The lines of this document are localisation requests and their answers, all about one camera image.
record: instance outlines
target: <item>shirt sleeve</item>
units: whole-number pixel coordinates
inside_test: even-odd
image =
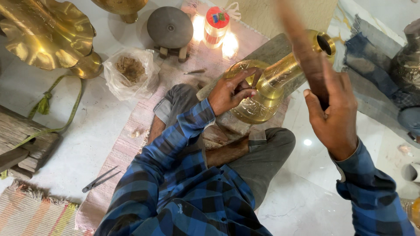
[[[157,215],[159,185],[177,154],[198,140],[203,128],[214,119],[205,99],[177,116],[151,144],[143,147],[117,184],[110,206],[95,235],[130,235],[147,218]]]
[[[356,235],[415,235],[395,191],[395,181],[375,168],[360,139],[351,157],[334,162],[341,173],[337,191],[352,201]]]

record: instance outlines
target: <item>knee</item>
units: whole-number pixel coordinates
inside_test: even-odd
[[[174,92],[179,92],[183,95],[196,95],[198,90],[197,88],[195,88],[194,86],[190,85],[190,84],[177,84],[175,86],[172,87],[172,90]]]
[[[294,148],[296,137],[293,132],[286,128],[269,128],[265,130],[267,142],[275,142],[279,146],[289,145]]]
[[[420,128],[420,109],[408,108],[398,114],[398,122],[406,128]]]

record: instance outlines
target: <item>sawdust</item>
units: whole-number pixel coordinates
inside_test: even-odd
[[[120,56],[115,63],[117,70],[123,74],[131,83],[137,83],[144,74],[144,67],[140,61],[126,56]]]

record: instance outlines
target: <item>plastic bag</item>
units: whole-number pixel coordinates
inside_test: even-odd
[[[135,82],[129,81],[117,70],[115,63],[120,56],[134,58],[143,64],[144,74],[140,78],[136,78]],[[106,60],[103,65],[106,85],[120,101],[141,98],[149,99],[158,88],[160,67],[153,62],[152,50],[141,50],[136,47],[123,48]]]

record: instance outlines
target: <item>round metal disc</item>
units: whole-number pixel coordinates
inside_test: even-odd
[[[186,13],[175,7],[161,7],[147,20],[147,32],[159,46],[180,48],[191,41],[194,29]]]

